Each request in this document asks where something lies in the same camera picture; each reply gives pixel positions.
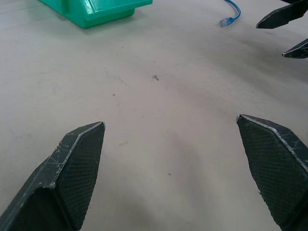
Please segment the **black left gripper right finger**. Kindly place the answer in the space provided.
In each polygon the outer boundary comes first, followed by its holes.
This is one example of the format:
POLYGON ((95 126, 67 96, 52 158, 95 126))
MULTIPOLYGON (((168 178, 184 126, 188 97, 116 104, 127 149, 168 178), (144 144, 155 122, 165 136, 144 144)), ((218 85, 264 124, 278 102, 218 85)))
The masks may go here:
POLYGON ((251 175, 282 231, 308 231, 308 147, 287 127, 237 117, 251 175))

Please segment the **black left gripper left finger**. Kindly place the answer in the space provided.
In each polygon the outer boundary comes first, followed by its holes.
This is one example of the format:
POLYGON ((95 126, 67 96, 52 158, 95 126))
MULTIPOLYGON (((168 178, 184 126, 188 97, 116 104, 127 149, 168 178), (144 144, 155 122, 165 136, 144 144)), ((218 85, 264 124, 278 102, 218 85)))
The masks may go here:
POLYGON ((96 184, 105 124, 67 133, 0 216, 0 231, 80 231, 96 184))

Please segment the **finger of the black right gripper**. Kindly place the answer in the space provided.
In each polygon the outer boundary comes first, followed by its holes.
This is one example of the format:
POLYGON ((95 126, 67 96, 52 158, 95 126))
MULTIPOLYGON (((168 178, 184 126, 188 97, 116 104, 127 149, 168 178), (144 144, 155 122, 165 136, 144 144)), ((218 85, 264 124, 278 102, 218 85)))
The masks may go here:
POLYGON ((308 0, 281 0, 288 3, 287 6, 278 8, 264 18, 256 25, 259 29, 275 29, 288 24, 304 16, 308 11, 308 0))
POLYGON ((308 39, 300 42, 290 50, 282 54, 285 58, 306 59, 308 58, 308 39))

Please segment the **green plastic bin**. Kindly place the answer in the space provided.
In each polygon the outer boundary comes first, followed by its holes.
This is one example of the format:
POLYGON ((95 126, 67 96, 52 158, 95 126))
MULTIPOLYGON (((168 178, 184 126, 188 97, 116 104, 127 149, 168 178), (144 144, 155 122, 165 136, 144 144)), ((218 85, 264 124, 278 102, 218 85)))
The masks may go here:
POLYGON ((130 17, 153 0, 39 0, 81 28, 130 17))

